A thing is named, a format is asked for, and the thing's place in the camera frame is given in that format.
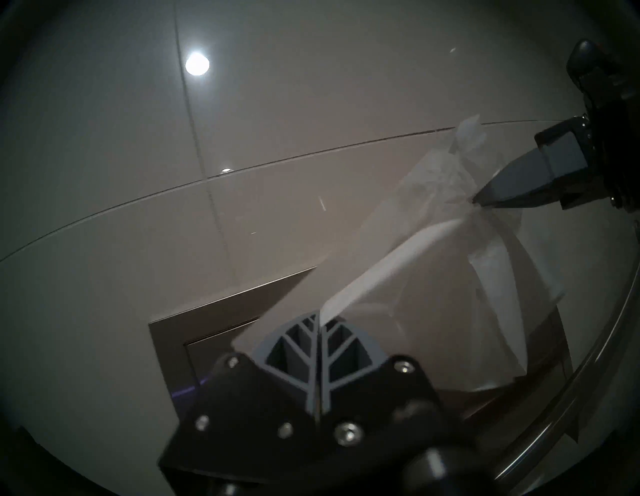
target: ceiling light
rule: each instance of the ceiling light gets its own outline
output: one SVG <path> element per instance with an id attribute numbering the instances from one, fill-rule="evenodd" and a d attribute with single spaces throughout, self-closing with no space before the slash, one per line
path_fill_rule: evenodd
<path id="1" fill-rule="evenodd" d="M 202 76 L 209 70 L 209 59 L 200 52 L 193 52 L 189 55 L 184 68 L 193 76 Z"/>

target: tile grout line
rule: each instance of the tile grout line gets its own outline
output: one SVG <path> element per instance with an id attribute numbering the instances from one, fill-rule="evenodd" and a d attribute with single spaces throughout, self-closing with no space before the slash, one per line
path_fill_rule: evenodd
<path id="1" fill-rule="evenodd" d="M 537 119 L 532 119 L 532 120 L 506 120 L 506 121 L 501 121 L 501 122 L 485 122 L 485 123 L 482 123 L 482 125 L 519 124 L 519 123 L 524 123 L 524 122 L 560 122 L 560 121 L 559 120 L 554 120 L 554 119 L 544 119 L 544 120 L 537 120 Z M 257 168 L 267 167 L 267 166 L 276 165 L 276 164 L 280 164 L 280 163 L 286 163 L 288 161 L 297 160 L 297 159 L 300 159 L 300 158 L 314 157 L 314 156 L 323 155 L 323 154 L 326 154 L 326 153 L 336 152 L 336 151 L 339 151 L 339 150 L 347 150 L 349 148 L 361 147 L 361 146 L 368 145 L 368 144 L 371 144 L 371 143 L 379 143 L 381 141 L 390 141 L 390 140 L 394 140 L 394 139 L 397 139 L 397 138 L 408 138 L 408 137 L 411 137 L 411 136 L 422 136 L 422 135 L 426 135 L 426 134 L 434 134 L 434 133 L 437 133 L 437 132 L 440 132 L 440 131 L 449 131 L 451 129 L 455 129 L 455 127 L 441 127 L 439 129 L 431 129 L 431 130 L 428 130 L 428 131 L 417 131 L 417 132 L 411 132 L 411 133 L 408 133 L 408 134 L 399 134 L 397 136 L 389 136 L 387 138 L 378 138 L 376 140 L 361 141 L 360 143 L 354 143 L 354 144 L 351 144 L 351 145 L 343 145 L 341 147 L 335 147 L 335 148 L 328 148 L 326 150 L 320 150 L 320 151 L 317 151 L 317 152 L 309 152 L 307 154 L 302 154 L 302 155 L 298 155 L 298 156 L 294 156 L 294 157 L 288 157 L 286 159 L 274 160 L 272 162 L 266 162 L 264 164 L 258 164 L 258 165 L 253 165 L 253 166 L 250 166 L 250 167 L 246 167 L 244 169 L 239 169 L 237 171 L 230 172 L 230 173 L 227 173 L 227 174 L 217 175 L 217 176 L 212 176 L 212 177 L 206 177 L 205 179 L 198 179 L 196 181 L 187 182 L 187 183 L 181 184 L 179 186 L 172 186 L 172 187 L 164 189 L 162 191 L 157 191 L 156 193 L 151 193 L 149 195 L 145 195 L 145 196 L 141 196 L 139 198 L 135 198 L 134 200 L 129 200 L 128 202 L 123 202 L 123 203 L 120 203 L 118 205 L 114 205 L 113 207 L 109 207 L 107 209 L 104 209 L 104 210 L 101 210 L 99 212 L 96 212 L 95 214 L 90 214 L 90 215 L 82 217 L 82 218 L 80 218 L 78 220 L 74 220 L 73 222 L 65 224 L 62 227 L 58 227 L 58 228 L 54 229 L 53 231 L 50 231 L 50 232 L 48 232 L 46 234 L 43 234 L 42 236 L 37 237 L 33 241 L 30 241 L 30 242 L 22 245 L 20 248 L 15 249 L 14 251 L 9 253 L 8 255 L 5 255 L 2 259 L 0 259 L 0 264 L 2 264 L 4 261 L 9 259 L 10 257 L 13 257 L 14 255 L 20 253 L 22 250 L 25 250 L 26 248 L 29 248 L 32 244 L 38 243 L 39 241 L 43 241 L 44 239 L 47 239 L 47 238 L 53 236 L 54 234 L 66 231 L 67 229 L 70 229 L 70 228 L 72 228 L 72 227 L 74 227 L 74 226 L 76 226 L 78 224 L 82 224 L 82 223 L 84 223 L 84 222 L 86 222 L 88 220 L 92 220 L 92 219 L 94 219 L 94 218 L 96 218 L 98 216 L 113 212 L 115 210 L 119 210 L 119 209 L 121 209 L 123 207 L 128 207 L 128 206 L 130 206 L 132 204 L 135 204 L 135 203 L 138 203 L 138 202 L 143 202 L 143 201 L 148 200 L 150 198 L 154 198 L 155 196 L 164 195 L 165 193 L 173 193 L 174 191 L 179 191 L 180 189 L 188 188 L 190 186 L 197 186 L 198 184 L 206 184 L 207 182 L 227 177 L 229 174 L 241 173 L 241 172 L 244 172 L 244 171 L 249 171 L 249 170 L 253 170 L 253 169 L 257 169 Z"/>
<path id="2" fill-rule="evenodd" d="M 180 49 L 180 36 L 178 30 L 178 9 L 177 9 L 177 0 L 173 0 L 173 29 L 175 32 L 175 46 L 178 55 L 178 71 L 180 72 L 180 80 L 182 82 L 182 93 L 184 95 L 184 105 L 187 109 L 187 116 L 189 117 L 189 126 L 191 128 L 191 135 L 193 137 L 193 144 L 196 148 L 196 156 L 198 159 L 198 165 L 200 167 L 200 173 L 202 174 L 202 180 L 205 182 L 207 180 L 207 171 L 204 166 L 204 158 L 202 157 L 202 149 L 200 148 L 200 141 L 198 140 L 198 133 L 196 132 L 196 123 L 193 118 L 193 112 L 191 111 L 191 102 L 189 100 L 189 92 L 187 90 L 187 81 L 184 76 L 184 71 L 182 69 L 182 50 Z M 233 279 L 234 284 L 239 284 L 239 279 L 236 273 L 236 268 L 233 263 L 231 263 L 231 251 L 229 250 L 229 245 L 227 243 L 227 239 L 225 237 L 225 233 L 222 230 L 222 226 L 220 223 L 220 217 L 218 216 L 218 211 L 216 210 L 216 203 L 213 200 L 213 195 L 211 194 L 211 189 L 208 186 L 205 187 L 207 190 L 207 197 L 209 198 L 209 205 L 211 206 L 211 213 L 213 215 L 213 222 L 216 226 L 216 230 L 220 235 L 220 240 L 222 241 L 222 247 L 225 251 L 225 255 L 227 256 L 228 267 L 231 272 L 231 277 Z"/>

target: stainless steel panel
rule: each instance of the stainless steel panel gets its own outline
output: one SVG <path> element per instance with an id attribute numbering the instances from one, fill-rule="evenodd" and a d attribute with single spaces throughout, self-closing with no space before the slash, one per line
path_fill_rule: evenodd
<path id="1" fill-rule="evenodd" d="M 313 268 L 149 324 L 164 382 L 178 417 L 182 418 L 189 409 L 199 386 L 188 346 L 256 320 L 311 270 Z"/>
<path id="2" fill-rule="evenodd" d="M 234 337 L 249 327 L 253 322 L 242 324 L 228 331 L 224 331 L 213 336 L 200 339 L 187 345 L 187 353 L 191 360 L 191 366 L 198 382 L 202 384 L 207 380 L 211 367 L 216 363 L 217 359 L 224 353 L 233 351 L 231 342 Z"/>

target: tissue paper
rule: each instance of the tissue paper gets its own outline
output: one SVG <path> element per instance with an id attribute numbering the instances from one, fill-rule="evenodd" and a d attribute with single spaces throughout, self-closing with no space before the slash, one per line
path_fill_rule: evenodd
<path id="1" fill-rule="evenodd" d="M 320 309 L 390 355 L 419 361 L 434 387 L 476 391 L 527 372 L 526 338 L 562 296 L 541 229 L 519 211 L 469 198 L 504 165 L 478 116 L 430 150 L 364 221 L 285 298 L 238 336 L 251 353 L 270 332 Z"/>

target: gray lattice gripper pad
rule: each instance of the gray lattice gripper pad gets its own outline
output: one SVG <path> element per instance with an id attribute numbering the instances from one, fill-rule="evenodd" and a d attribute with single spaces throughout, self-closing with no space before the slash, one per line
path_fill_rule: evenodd
<path id="1" fill-rule="evenodd" d="M 318 312 L 302 315 L 266 337 L 253 361 L 310 415 L 320 398 L 321 412 L 331 410 L 332 392 L 377 369 L 387 359 L 364 331 L 336 318 L 318 328 Z"/>

